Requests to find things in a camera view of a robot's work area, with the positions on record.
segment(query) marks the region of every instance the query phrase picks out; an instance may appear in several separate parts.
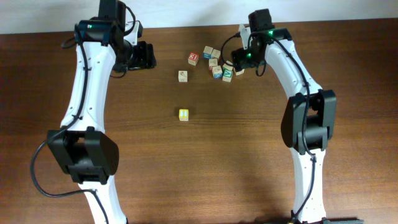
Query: small cube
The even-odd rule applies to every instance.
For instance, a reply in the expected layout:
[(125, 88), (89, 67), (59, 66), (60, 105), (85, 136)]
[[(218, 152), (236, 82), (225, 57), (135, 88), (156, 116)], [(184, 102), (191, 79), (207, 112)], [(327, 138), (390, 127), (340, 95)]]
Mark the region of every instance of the small cube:
[(211, 59), (211, 53), (213, 52), (213, 48), (206, 46), (205, 50), (203, 51), (203, 57), (207, 59)]
[(214, 78), (221, 78), (223, 76), (223, 69), (220, 65), (214, 66), (211, 71), (213, 72)]
[(224, 69), (224, 70), (232, 71), (232, 70), (234, 69), (234, 67), (232, 67), (232, 66), (230, 66), (230, 65), (232, 65), (232, 62), (226, 61), (226, 63), (223, 65), (223, 69)]
[(231, 82), (232, 80), (232, 71), (231, 70), (224, 70), (223, 81)]
[(195, 53), (191, 53), (188, 57), (188, 63), (190, 63), (191, 65), (197, 65), (199, 61), (199, 55), (195, 54)]
[(188, 72), (187, 71), (178, 71), (178, 81), (179, 82), (188, 82)]
[(211, 53), (211, 58), (217, 59), (217, 61), (220, 60), (221, 57), (221, 52), (219, 50), (214, 49), (213, 52)]
[(180, 109), (178, 117), (180, 118), (180, 121), (188, 121), (189, 111), (187, 109)]
[(209, 71), (215, 66), (218, 66), (217, 58), (209, 59)]
[(242, 69), (240, 72), (237, 72), (234, 68), (234, 72), (236, 75), (242, 75), (244, 73), (244, 69)]

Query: wooden table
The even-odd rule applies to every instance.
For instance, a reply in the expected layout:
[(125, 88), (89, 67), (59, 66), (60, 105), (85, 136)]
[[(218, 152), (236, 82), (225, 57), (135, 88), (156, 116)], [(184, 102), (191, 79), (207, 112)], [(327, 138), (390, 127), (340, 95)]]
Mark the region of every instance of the wooden table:
[[(298, 22), (288, 27), (312, 77), (338, 97), (323, 168), (328, 217), (398, 219), (398, 19)], [(214, 80), (190, 52), (221, 48), (237, 26), (145, 29), (157, 67), (111, 79), (106, 134), (120, 150), (116, 187), (134, 223), (237, 223), (289, 217), (292, 156), (280, 122), (287, 99), (272, 69)], [(84, 195), (39, 194), (30, 158), (65, 114), (76, 69), (71, 32), (0, 35), (0, 222), (93, 223)], [(241, 46), (238, 39), (225, 55)], [(189, 82), (179, 83), (178, 70)], [(177, 111), (190, 110), (180, 122)], [(46, 148), (37, 177), (50, 192), (77, 189)]]

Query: white background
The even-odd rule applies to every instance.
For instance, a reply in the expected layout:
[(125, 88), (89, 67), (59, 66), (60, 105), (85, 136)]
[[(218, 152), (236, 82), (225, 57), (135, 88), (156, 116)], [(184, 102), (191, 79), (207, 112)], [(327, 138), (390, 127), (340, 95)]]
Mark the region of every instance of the white background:
[[(73, 30), (98, 15), (99, 0), (0, 0), (0, 34)], [(398, 0), (124, 0), (144, 27), (248, 23), (269, 8), (273, 22), (398, 17)]]

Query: yellow cube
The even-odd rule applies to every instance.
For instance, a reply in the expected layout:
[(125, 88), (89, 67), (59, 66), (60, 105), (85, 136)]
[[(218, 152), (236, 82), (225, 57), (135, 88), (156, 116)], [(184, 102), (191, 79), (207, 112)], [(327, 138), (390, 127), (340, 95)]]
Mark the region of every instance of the yellow cube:
[(189, 111), (187, 109), (180, 109), (178, 117), (180, 118), (180, 121), (188, 121)]

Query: wood surface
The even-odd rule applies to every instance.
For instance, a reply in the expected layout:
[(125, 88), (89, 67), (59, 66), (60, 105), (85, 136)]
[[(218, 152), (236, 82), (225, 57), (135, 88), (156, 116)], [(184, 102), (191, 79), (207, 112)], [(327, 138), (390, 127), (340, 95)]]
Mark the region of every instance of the wood surface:
[[(398, 220), (398, 19), (281, 23), (312, 77), (338, 99), (323, 167), (328, 217)], [(106, 134), (120, 150), (119, 201), (134, 223), (238, 223), (289, 217), (294, 171), (280, 134), (287, 99), (269, 68), (214, 80), (190, 52), (220, 49), (238, 26), (145, 29), (157, 67), (110, 79)], [(30, 158), (59, 127), (76, 69), (71, 32), (0, 35), (0, 223), (93, 223), (84, 195), (47, 198)], [(238, 39), (225, 56), (241, 47)], [(188, 83), (178, 82), (187, 70)], [(178, 110), (190, 110), (189, 122)], [(49, 192), (76, 190), (48, 148), (36, 163)]]

